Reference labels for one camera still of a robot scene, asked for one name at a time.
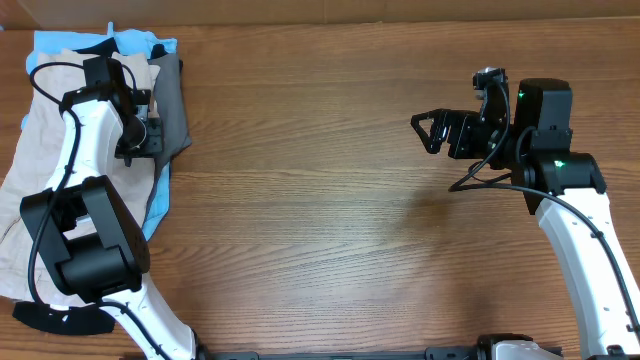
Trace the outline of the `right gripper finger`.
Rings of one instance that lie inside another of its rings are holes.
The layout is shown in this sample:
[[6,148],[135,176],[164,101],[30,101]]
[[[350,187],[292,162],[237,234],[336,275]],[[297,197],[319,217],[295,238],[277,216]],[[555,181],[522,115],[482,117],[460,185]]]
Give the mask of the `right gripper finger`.
[[433,119],[427,136],[426,150],[429,154],[437,154],[441,151],[442,144],[448,137],[448,125],[445,120]]
[[448,109],[436,109],[436,110],[431,110],[425,113],[416,114],[411,117],[411,120],[410,120],[411,127],[417,133],[423,145],[427,145],[427,136],[429,134],[430,129],[426,130],[425,127],[422,126],[422,123],[426,123],[427,121],[430,121],[432,123],[433,119],[445,120],[449,130],[449,124],[447,120],[448,113],[449,113]]

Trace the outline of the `beige shorts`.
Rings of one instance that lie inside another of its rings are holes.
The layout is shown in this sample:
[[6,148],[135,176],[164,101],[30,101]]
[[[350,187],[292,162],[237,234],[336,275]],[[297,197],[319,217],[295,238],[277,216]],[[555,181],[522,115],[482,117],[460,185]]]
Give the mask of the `beige shorts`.
[[[64,49],[59,55],[39,53],[36,64],[54,61],[82,64],[94,55],[82,55]],[[153,90],[160,66],[149,65],[144,54],[112,57],[127,65],[134,74],[138,89]],[[64,93],[85,86],[80,69],[55,66],[40,70],[36,82],[50,95],[61,99]],[[23,197],[45,189],[59,160],[65,126],[58,106],[34,90],[28,120],[16,146],[13,163],[1,186],[1,296],[32,301],[27,285],[27,266],[32,245],[19,214]],[[116,159],[109,178],[139,225],[147,212],[147,203],[155,184],[155,162],[150,158],[133,159],[131,167]],[[41,299],[53,305],[84,306],[77,296],[62,294],[53,284],[38,257],[36,284]]]

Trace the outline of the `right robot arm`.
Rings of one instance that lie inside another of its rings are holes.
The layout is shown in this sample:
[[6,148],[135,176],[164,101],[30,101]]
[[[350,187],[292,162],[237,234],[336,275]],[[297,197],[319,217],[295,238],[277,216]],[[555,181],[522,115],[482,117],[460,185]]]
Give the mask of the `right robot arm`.
[[501,72],[476,74],[479,111],[434,109],[411,117],[425,150],[444,144],[471,160],[453,192],[523,194],[555,252],[570,294],[584,359],[639,356],[639,287],[618,241],[607,185],[595,158],[571,149],[572,89],[528,78],[514,100]]

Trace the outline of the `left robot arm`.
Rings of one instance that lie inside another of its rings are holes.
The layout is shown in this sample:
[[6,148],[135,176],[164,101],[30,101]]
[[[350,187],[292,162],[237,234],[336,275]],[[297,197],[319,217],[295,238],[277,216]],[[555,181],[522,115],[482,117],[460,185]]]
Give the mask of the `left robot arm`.
[[33,240],[32,298],[16,303],[13,316],[58,335],[121,325],[148,359],[207,359],[196,332],[154,285],[142,229],[108,177],[116,159],[161,152],[161,125],[147,117],[151,93],[116,59],[95,57],[79,67],[85,86],[56,102],[65,124],[59,162],[44,190],[20,204]]

